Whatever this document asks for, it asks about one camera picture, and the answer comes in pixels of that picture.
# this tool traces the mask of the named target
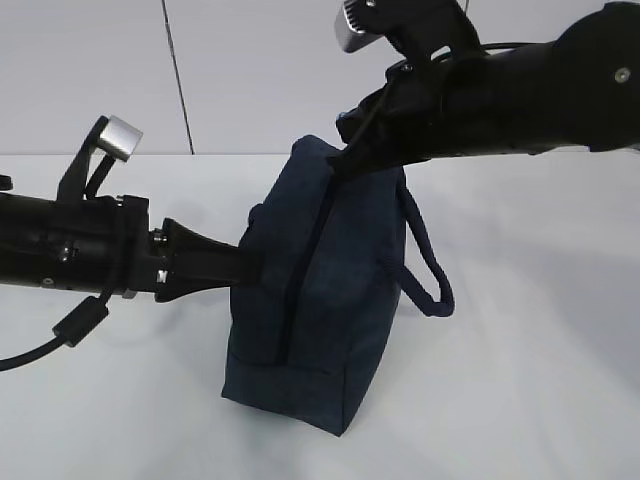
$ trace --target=metal screw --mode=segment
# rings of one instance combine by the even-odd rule
[[[162,231],[159,228],[156,228],[153,231],[153,243],[155,243],[156,245],[165,245],[167,241],[168,241],[168,238],[164,234],[164,231]]]
[[[71,256],[70,254],[71,254],[71,248],[64,247],[62,249],[62,252],[60,252],[60,256],[59,256],[60,261],[62,263],[67,263],[69,261],[69,257]]]
[[[167,283],[167,276],[169,272],[166,270],[158,270],[158,276],[156,277],[156,282],[158,283]]]
[[[622,67],[618,69],[618,71],[615,74],[615,79],[616,79],[616,82],[618,83],[627,83],[630,78],[631,78],[631,70],[629,70],[627,67]]]

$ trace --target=navy blue bag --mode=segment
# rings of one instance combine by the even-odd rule
[[[240,247],[264,255],[260,284],[231,289],[233,324],[222,396],[341,435],[384,352],[400,291],[427,316],[454,309],[404,170],[350,182],[338,153],[298,140]],[[404,266],[406,224],[440,286],[435,301]]]

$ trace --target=bag strap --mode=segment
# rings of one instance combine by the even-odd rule
[[[455,309],[453,291],[447,275],[436,260],[420,209],[406,185],[401,184],[398,186],[397,197],[409,228],[416,239],[420,254],[438,281],[440,301],[436,302],[433,299],[402,260],[397,257],[387,256],[382,259],[382,263],[398,282],[400,288],[424,315],[427,317],[450,317]]]

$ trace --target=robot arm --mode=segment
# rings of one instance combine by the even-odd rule
[[[639,27],[640,5],[612,2],[555,42],[483,46],[455,0],[348,0],[343,48],[386,36],[406,60],[339,117],[349,146],[332,166],[353,177],[437,157],[639,149]]]

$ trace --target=white table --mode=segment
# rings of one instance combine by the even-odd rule
[[[282,156],[134,156],[105,192],[236,242]],[[70,157],[2,159],[47,196]],[[635,479],[640,475],[640,158],[438,160],[408,168],[455,289],[452,319],[403,298],[379,372],[336,439],[220,398],[226,290],[116,299],[77,349],[0,375],[0,478]],[[410,244],[408,262],[432,285]],[[0,352],[82,294],[0,287]]]

